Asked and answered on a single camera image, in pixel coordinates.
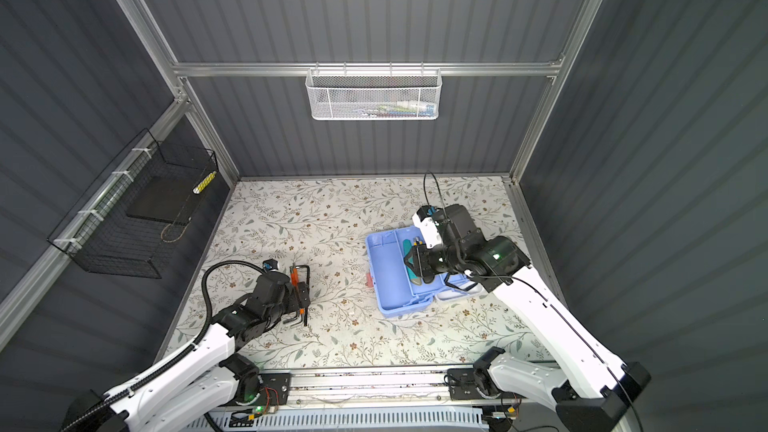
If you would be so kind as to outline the white blue tool box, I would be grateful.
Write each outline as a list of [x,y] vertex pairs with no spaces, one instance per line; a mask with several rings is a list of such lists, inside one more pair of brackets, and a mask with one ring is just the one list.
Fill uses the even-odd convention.
[[424,311],[435,300],[450,302],[482,293],[480,286],[469,292],[447,287],[445,274],[438,275],[430,284],[415,285],[404,263],[414,239],[423,240],[415,226],[375,232],[366,237],[373,288],[378,308],[385,318]]

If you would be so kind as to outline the teal handle tool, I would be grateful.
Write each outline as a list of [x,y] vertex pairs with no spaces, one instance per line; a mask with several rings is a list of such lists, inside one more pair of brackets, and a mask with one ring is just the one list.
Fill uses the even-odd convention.
[[421,286],[423,284],[422,278],[416,274],[415,269],[415,252],[413,251],[414,247],[420,244],[420,240],[418,238],[414,238],[412,240],[406,239],[403,242],[404,247],[404,263],[406,266],[407,274],[409,281],[415,285],[415,286]]

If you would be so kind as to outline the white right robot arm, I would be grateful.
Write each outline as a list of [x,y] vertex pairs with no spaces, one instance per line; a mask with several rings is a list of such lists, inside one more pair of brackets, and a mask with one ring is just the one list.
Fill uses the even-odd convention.
[[472,367],[485,397],[519,394],[553,410],[569,431],[613,431],[650,383],[647,369],[601,344],[550,291],[506,236],[485,237],[459,204],[424,205],[413,215],[422,241],[404,264],[423,281],[460,276],[510,308],[556,362],[545,367],[494,346]]

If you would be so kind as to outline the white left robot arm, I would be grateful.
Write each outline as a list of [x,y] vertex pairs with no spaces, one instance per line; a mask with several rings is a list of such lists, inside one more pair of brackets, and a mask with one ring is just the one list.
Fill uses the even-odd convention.
[[217,430],[210,412],[219,406],[234,403],[259,414],[279,406],[279,393],[265,385],[258,366],[240,351],[280,323],[307,323],[311,269],[294,265],[283,273],[273,259],[248,263],[258,274],[254,290],[215,312],[208,279],[228,264],[218,262],[202,275],[205,312],[199,333],[126,382],[74,399],[62,430],[178,431],[199,417]]

